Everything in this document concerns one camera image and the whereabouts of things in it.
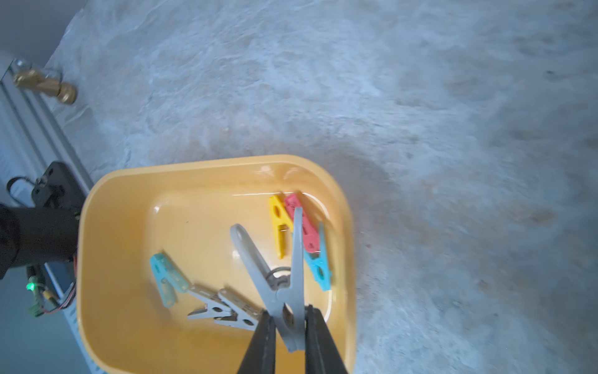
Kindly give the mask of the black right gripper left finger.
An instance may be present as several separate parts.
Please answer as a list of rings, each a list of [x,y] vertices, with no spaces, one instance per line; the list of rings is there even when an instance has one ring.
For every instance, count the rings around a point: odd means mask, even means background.
[[[276,371],[277,328],[264,310],[237,374],[274,374]]]

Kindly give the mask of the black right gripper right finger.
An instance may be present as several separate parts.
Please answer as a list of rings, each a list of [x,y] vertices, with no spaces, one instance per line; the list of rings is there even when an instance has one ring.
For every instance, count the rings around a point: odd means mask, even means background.
[[[309,305],[305,317],[305,372],[348,374],[321,311]]]

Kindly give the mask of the yellow clothespin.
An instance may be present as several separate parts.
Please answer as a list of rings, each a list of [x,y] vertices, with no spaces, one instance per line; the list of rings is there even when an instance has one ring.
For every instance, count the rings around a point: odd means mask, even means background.
[[[268,200],[269,214],[273,225],[273,233],[276,242],[276,250],[279,259],[285,256],[284,230],[294,230],[294,222],[289,216],[282,199],[279,196],[271,196]]]

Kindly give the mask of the yellow plastic storage tray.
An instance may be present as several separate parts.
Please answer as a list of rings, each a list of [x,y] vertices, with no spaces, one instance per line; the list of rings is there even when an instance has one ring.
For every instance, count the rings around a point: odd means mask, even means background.
[[[164,253],[192,284],[230,288],[263,302],[230,238],[242,225],[271,267],[280,257],[269,213],[272,196],[296,194],[323,224],[332,287],[305,271],[305,302],[319,309],[348,371],[357,348],[354,233],[349,204],[333,177],[302,157],[274,155],[112,172],[91,190],[79,225],[77,312],[85,348],[110,373],[235,373],[252,338],[210,319],[180,295],[159,296],[150,260]]]

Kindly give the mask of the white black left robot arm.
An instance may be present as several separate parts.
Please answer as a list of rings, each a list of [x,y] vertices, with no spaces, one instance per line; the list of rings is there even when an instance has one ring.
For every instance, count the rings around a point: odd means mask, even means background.
[[[1,276],[10,268],[70,259],[79,221],[68,210],[1,205]]]

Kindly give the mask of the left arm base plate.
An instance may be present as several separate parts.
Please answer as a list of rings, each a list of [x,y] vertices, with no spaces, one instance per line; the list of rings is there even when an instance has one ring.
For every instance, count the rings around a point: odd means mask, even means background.
[[[70,166],[53,161],[37,180],[31,193],[34,206],[81,213],[86,196]]]

